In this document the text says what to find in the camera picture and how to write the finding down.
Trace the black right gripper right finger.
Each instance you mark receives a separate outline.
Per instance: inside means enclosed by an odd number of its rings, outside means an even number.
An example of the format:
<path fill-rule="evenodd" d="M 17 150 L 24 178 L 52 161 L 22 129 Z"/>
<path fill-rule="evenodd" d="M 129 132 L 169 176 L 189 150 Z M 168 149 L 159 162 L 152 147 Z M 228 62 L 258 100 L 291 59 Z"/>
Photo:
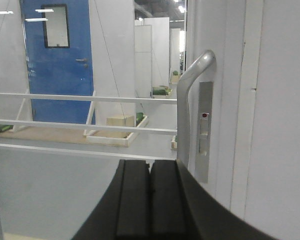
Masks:
<path fill-rule="evenodd" d="M 271 240 L 217 202 L 179 160 L 157 160 L 150 173 L 153 240 Z"/>

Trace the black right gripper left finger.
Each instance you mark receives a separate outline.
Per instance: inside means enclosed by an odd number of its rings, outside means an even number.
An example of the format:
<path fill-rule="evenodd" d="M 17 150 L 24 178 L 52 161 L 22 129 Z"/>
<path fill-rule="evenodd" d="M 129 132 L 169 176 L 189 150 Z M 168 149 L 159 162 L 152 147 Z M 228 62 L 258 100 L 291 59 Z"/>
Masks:
<path fill-rule="evenodd" d="M 121 159 L 106 192 L 73 239 L 150 239 L 149 185 L 144 160 Z"/>

